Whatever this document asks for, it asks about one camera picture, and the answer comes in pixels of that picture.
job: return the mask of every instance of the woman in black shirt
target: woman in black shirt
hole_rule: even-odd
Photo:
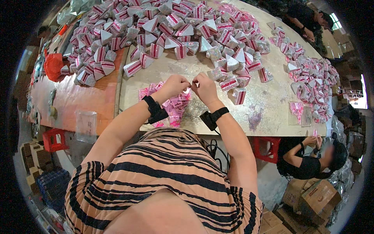
[[[339,170],[347,160],[347,150],[333,134],[334,142],[325,147],[324,155],[317,157],[321,148],[322,138],[309,136],[303,137],[283,137],[280,142],[277,168],[282,176],[287,178],[307,180],[311,178],[326,179],[332,173]],[[304,146],[317,142],[316,148],[310,156],[304,156]]]

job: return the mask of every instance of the concrete floor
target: concrete floor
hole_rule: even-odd
[[[21,116],[22,113],[20,113],[20,137],[19,137],[19,146],[22,143],[31,141],[31,125],[29,122],[24,120]],[[367,133],[371,133],[372,129],[367,129]],[[208,143],[211,139],[216,139],[218,146],[224,151],[226,151],[226,148],[224,147],[223,141],[220,138],[220,136],[211,136],[211,135],[204,135],[201,136],[204,140],[206,140]],[[87,144],[85,142],[80,142],[75,139],[74,133],[67,132],[65,134],[65,138],[67,141],[67,144],[69,145],[69,150],[66,150],[64,153],[68,155],[68,157],[57,157],[57,154],[53,154],[53,161],[55,165],[66,165],[70,164],[74,167],[77,167],[81,161],[84,159],[84,157],[88,154],[90,151],[92,144]],[[132,142],[135,142],[138,136],[134,136],[134,138],[129,141],[126,145],[131,144]],[[261,148],[264,150],[264,148],[268,147],[267,145],[262,146]],[[216,157],[221,159],[223,163],[223,170],[226,169],[226,160],[221,152],[217,151]],[[23,192],[25,196],[31,193],[30,188],[27,185],[25,176],[26,172],[22,165],[21,155],[20,153],[16,153],[14,155],[14,163],[15,163],[15,169],[17,173],[18,182],[20,185],[20,189]],[[272,210],[275,206],[275,204],[280,203],[284,191],[287,186],[287,180],[284,177],[281,177],[278,173],[278,170],[276,168],[276,164],[267,163],[262,160],[256,159],[257,164],[257,173],[258,173],[258,192],[259,192],[259,198],[264,202],[265,206]],[[364,169],[365,169],[365,159],[362,162],[363,164],[363,172],[361,175],[357,177],[357,180],[355,184],[353,185],[353,188],[350,191],[350,199],[346,206],[343,207],[341,212],[339,212],[338,215],[338,222],[330,227],[331,233],[339,233],[341,228],[346,223],[347,219],[349,218],[351,212],[353,211],[355,204],[357,203],[360,195],[361,188],[364,183]]]

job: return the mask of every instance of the woman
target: woman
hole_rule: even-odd
[[[163,103],[188,87],[185,77],[172,75],[151,97]],[[206,74],[191,88],[212,113],[224,107]],[[232,115],[216,121],[231,159],[226,177],[203,141],[178,128],[151,130],[121,152],[150,111],[143,99],[119,114],[76,168],[65,196],[70,227],[77,233],[258,233],[263,203],[256,162]]]
[[[325,144],[322,153],[319,153],[322,138],[309,136],[283,137],[280,142],[278,155],[282,155],[277,163],[277,168],[282,176],[290,176],[300,180],[311,178],[327,179],[336,170],[342,168],[347,160],[346,147],[333,135],[334,142]],[[304,146],[317,142],[316,148],[310,156],[304,155]]]

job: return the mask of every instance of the woman's left hand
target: woman's left hand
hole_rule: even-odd
[[[155,99],[155,101],[158,101],[160,104],[162,104],[167,99],[179,95],[182,91],[186,91],[187,88],[190,87],[191,84],[184,76],[173,74],[166,80],[161,89],[153,93],[151,96],[153,97],[153,99],[157,99]]]
[[[320,149],[322,146],[322,137],[320,135],[317,136],[317,149]]]

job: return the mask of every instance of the window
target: window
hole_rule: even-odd
[[[332,27],[333,30],[337,30],[341,28],[341,23],[339,22],[338,18],[336,17],[335,13],[330,15],[332,21],[334,22],[334,26]]]

